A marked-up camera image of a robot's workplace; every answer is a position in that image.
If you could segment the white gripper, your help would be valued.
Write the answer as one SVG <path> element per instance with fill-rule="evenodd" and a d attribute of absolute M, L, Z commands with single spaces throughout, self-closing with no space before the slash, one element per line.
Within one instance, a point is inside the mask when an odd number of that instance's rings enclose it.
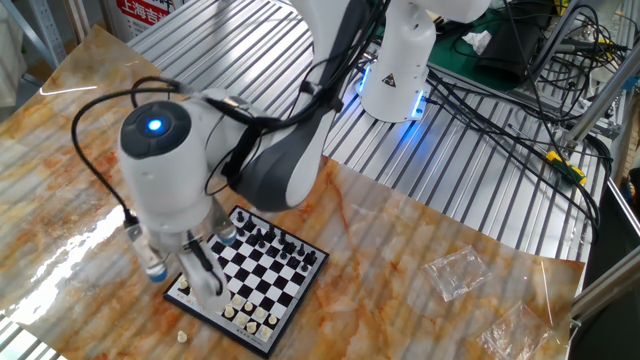
<path fill-rule="evenodd" d="M 192 239 L 177 253 L 177 258 L 202 311 L 206 314 L 222 312 L 231 296 L 226 276 L 211 248 Z"/>

